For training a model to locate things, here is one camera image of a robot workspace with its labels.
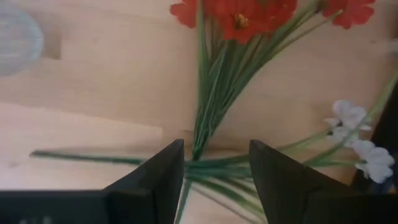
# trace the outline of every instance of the red flower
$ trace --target red flower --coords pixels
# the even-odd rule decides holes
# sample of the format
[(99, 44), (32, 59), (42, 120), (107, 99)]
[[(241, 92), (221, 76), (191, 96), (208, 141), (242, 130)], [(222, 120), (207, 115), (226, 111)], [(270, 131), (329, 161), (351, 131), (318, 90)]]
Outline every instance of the red flower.
[(269, 32), (274, 32), (292, 18), (297, 0), (272, 0), (267, 2), (266, 22)]
[[(215, 15), (214, 2), (216, 0), (203, 0), (205, 15)], [(197, 26), (197, 0), (182, 0), (180, 4), (170, 6), (170, 13), (189, 28)]]
[(217, 0), (214, 4), (226, 40), (235, 39), (245, 44), (267, 28), (264, 8), (257, 0)]
[(197, 26), (197, 0), (182, 0), (180, 4), (173, 4), (170, 6), (170, 13), (189, 28)]
[(349, 29), (353, 24), (361, 25), (369, 20), (374, 14), (374, 9), (368, 4), (374, 2), (375, 0), (328, 0), (322, 14), (325, 17), (330, 17), (338, 11), (344, 10), (333, 20), (333, 24)]

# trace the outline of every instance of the wooden surface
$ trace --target wooden surface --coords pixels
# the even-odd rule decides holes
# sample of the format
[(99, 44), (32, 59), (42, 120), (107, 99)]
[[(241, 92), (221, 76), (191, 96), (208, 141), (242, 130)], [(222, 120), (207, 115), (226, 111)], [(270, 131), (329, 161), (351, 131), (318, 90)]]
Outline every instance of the wooden surface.
[[(151, 155), (192, 130), (196, 35), (169, 15), (174, 1), (13, 1), (38, 20), (47, 42), (31, 69), (0, 79), (0, 187), (101, 188), (132, 168), (27, 155), (38, 148)], [(238, 98), (217, 138), (278, 146), (324, 129), (335, 100), (369, 108), (395, 69), (389, 41), (398, 2), (378, 1), (375, 10), (365, 26), (325, 25), (280, 54)], [(346, 183), (353, 173), (322, 171)], [(197, 194), (190, 200), (183, 224), (243, 223)]]

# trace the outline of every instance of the red petal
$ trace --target red petal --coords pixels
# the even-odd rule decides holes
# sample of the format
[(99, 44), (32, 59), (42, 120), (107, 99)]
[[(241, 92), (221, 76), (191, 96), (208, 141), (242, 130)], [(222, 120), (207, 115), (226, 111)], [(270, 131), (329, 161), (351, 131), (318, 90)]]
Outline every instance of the red petal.
[(266, 6), (266, 21), (268, 30), (275, 31), (284, 25), (293, 16), (297, 7), (296, 0), (270, 1)]
[(230, 14), (235, 15), (235, 14), (241, 13), (239, 11), (239, 2), (238, 1), (239, 0), (224, 0), (223, 4), (226, 6), (227, 11)]
[(344, 10), (347, 7), (347, 0), (329, 0), (326, 8), (322, 10), (325, 17), (330, 17), (336, 14), (339, 10)]
[(228, 6), (225, 3), (225, 0), (218, 0), (215, 3), (215, 13), (219, 17), (226, 17), (229, 16), (229, 9)]
[(256, 34), (257, 30), (255, 27), (247, 27), (245, 29), (235, 30), (234, 38), (240, 44), (246, 44)]
[(344, 29), (351, 28), (351, 21), (350, 21), (349, 17), (347, 17), (344, 14), (336, 17), (336, 19), (333, 20), (333, 24), (337, 25), (337, 26), (344, 27)]
[(374, 9), (367, 6), (362, 6), (353, 11), (351, 18), (353, 23), (361, 25), (365, 24), (373, 14)]
[(216, 2), (217, 0), (204, 0), (203, 6), (207, 15), (216, 15)]
[(196, 27), (196, 6), (184, 3), (173, 4), (170, 6), (170, 13), (177, 16), (178, 21), (189, 28)]
[(360, 4), (373, 4), (376, 0), (359, 0)]
[(256, 9), (259, 9), (256, 0), (242, 0), (240, 1), (241, 13), (248, 17), (256, 14)]

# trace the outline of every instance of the flower bouquet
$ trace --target flower bouquet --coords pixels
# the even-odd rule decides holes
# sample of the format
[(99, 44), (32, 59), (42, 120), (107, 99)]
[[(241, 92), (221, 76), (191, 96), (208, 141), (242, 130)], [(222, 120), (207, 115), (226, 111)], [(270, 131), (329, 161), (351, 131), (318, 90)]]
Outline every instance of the flower bouquet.
[[(265, 222), (251, 178), (249, 156), (202, 159), (209, 140), (223, 121), (231, 105), (256, 73), (281, 51), (316, 28), (331, 22), (349, 29), (367, 23), (373, 15), (374, 0), (312, 0), (297, 7), (297, 0), (182, 0), (170, 7), (170, 13), (198, 34), (198, 104), (193, 133), (192, 160), (186, 162), (185, 183), (176, 223), (181, 221), (191, 188), (211, 198), (248, 223)], [(322, 15), (324, 20), (308, 29), (308, 21)], [(325, 119), (329, 128), (308, 138), (279, 147), (285, 153), (304, 150), (311, 144), (329, 139), (335, 146), (307, 159), (310, 167), (356, 166), (375, 182), (392, 175), (394, 163), (387, 150), (361, 140), (360, 131), (370, 131), (370, 121), (382, 111), (398, 79), (396, 73), (377, 104), (369, 113), (364, 108), (338, 100), (333, 104), (334, 118)], [(352, 148), (357, 161), (341, 161), (334, 155)], [(119, 158), (35, 151), (32, 156), (113, 162), (138, 165), (141, 158)], [(216, 192), (239, 205), (219, 200), (197, 186)]]

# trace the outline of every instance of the artificial flower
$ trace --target artificial flower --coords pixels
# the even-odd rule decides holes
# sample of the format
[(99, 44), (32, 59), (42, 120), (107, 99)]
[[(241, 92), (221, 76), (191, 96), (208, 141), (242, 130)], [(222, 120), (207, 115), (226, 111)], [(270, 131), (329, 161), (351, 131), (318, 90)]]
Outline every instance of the artificial flower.
[[(332, 128), (328, 136), (326, 137), (329, 141), (339, 144), (342, 142), (345, 138), (348, 137), (348, 134), (351, 130), (346, 128), (346, 127), (336, 127)], [(351, 145), (357, 141), (359, 138), (358, 133), (353, 133), (345, 142), (344, 146), (346, 147), (351, 147)]]
[(334, 18), (333, 24), (349, 29), (353, 24), (361, 25), (367, 23), (369, 18), (374, 14), (374, 9), (368, 5), (375, 1), (376, 0), (328, 0), (322, 14), (325, 17), (330, 17), (340, 10), (343, 10), (343, 13)]
[(217, 0), (215, 14), (226, 40), (245, 44), (254, 35), (267, 30), (266, 14), (257, 0)]
[(283, 26), (297, 8), (297, 0), (271, 0), (266, 4), (266, 32), (274, 32)]
[(170, 13), (189, 28), (197, 26), (197, 0), (182, 0), (181, 3), (173, 4), (170, 6)]
[[(342, 126), (348, 129), (356, 128), (366, 116), (366, 110), (346, 100), (338, 100), (333, 104), (335, 118), (324, 119), (332, 128)], [(360, 130), (369, 131), (372, 127), (362, 124)]]
[(365, 164), (356, 164), (355, 167), (364, 172), (365, 177), (370, 177), (373, 181), (381, 184), (386, 178), (392, 176), (390, 168), (395, 163), (394, 158), (387, 149), (375, 147), (371, 141), (358, 140), (352, 147), (358, 156), (366, 161)]

